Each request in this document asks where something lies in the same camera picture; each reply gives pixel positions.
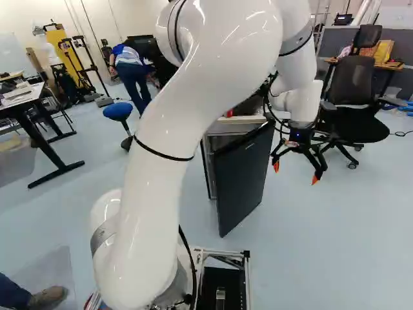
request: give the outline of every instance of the black table leg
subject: black table leg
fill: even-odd
[[[65,174],[66,172],[72,171],[85,164],[84,161],[78,161],[76,163],[66,165],[62,161],[62,159],[56,154],[54,149],[52,149],[51,146],[47,143],[44,137],[36,130],[36,128],[34,127],[34,124],[28,119],[23,109],[17,110],[14,113],[13,117],[20,123],[22,128],[35,141],[36,145],[39,146],[39,148],[43,151],[43,153],[45,153],[46,156],[52,161],[52,163],[54,163],[56,167],[58,168],[56,171],[46,176],[43,176],[42,178],[36,180],[33,183],[30,183],[28,185],[29,189],[32,189],[33,187],[36,187],[46,181],[49,181],[57,176]]]
[[[385,84],[383,85],[383,88],[381,89],[381,92],[380,92],[380,97],[383,97],[384,95],[385,95],[385,93],[386,93],[386,90],[387,90],[387,87],[390,85],[390,83],[392,82],[392,79],[393,79],[393,76],[394,76],[394,73],[395,73],[396,71],[393,71],[393,70],[389,70],[388,71],[388,76],[387,76],[387,78],[386,78],[386,81],[385,81]]]
[[[331,74],[333,73],[333,68],[334,68],[333,64],[330,64],[330,66],[328,66],[327,75],[325,76],[323,88],[321,89],[321,99],[325,97],[325,90],[327,89],[328,84],[330,83]]]
[[[57,124],[55,123],[53,117],[49,114],[47,109],[42,105],[41,100],[36,100],[34,102],[34,105],[38,109],[42,118],[51,126],[51,128],[57,134],[56,137],[47,140],[47,142],[52,143],[52,142],[73,136],[74,134],[77,134],[76,131],[71,131],[71,132],[67,132],[66,134],[63,134],[62,130],[60,130],[59,126],[57,126]]]

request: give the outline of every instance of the black rubber band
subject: black rubber band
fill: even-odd
[[[178,26],[179,13],[181,13],[182,7],[185,5],[185,2],[186,0],[182,1],[182,5],[178,8],[178,12],[176,12],[176,17],[175,17],[175,44],[176,44],[176,50],[178,51],[179,57],[181,58],[182,61],[184,61],[184,58],[181,53],[181,50],[179,49],[177,26]]]
[[[192,158],[194,158],[193,156],[191,158],[179,158],[179,157],[173,157],[173,156],[169,156],[169,155],[165,155],[162,154],[156,150],[151,149],[150,147],[148,147],[147,145],[143,144],[142,142],[140,142],[137,137],[134,135],[134,140],[136,141],[136,143],[142,147],[143,149],[147,150],[148,152],[155,154],[156,156],[165,158],[167,160],[174,160],[174,161],[190,161],[192,160]]]
[[[278,55],[278,57],[288,56],[288,55],[291,55],[291,54],[297,52],[297,51],[300,50],[304,45],[306,45],[307,42],[309,42],[311,38],[312,38],[312,31],[311,31],[311,34],[310,34],[310,36],[308,37],[308,39],[305,40],[305,42],[304,42],[302,45],[300,45],[299,47],[291,50],[290,52],[287,52],[287,53],[284,53],[284,54],[280,54],[280,55]]]

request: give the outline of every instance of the red object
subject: red object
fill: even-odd
[[[316,176],[313,176],[311,185],[315,185],[318,181],[319,181],[319,179]]]
[[[276,173],[278,173],[278,170],[279,170],[279,161],[277,161],[277,162],[274,164],[274,171],[275,171]]]

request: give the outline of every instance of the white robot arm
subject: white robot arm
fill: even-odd
[[[159,16],[157,40],[179,70],[139,122],[122,193],[108,193],[92,210],[96,282],[115,310],[144,309],[175,281],[181,184],[209,126],[274,65],[272,93],[293,90],[285,109],[292,117],[312,122],[319,104],[307,0],[173,1]]]

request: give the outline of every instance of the person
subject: person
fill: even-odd
[[[125,43],[118,44],[113,48],[113,53],[110,55],[109,70],[112,75],[119,75],[126,91],[142,116],[152,100],[146,84],[148,72],[143,58],[139,56],[135,49]],[[141,87],[142,97],[137,91],[136,83]]]
[[[52,286],[37,294],[31,294],[0,273],[0,307],[16,310],[51,310],[67,296],[67,289]]]

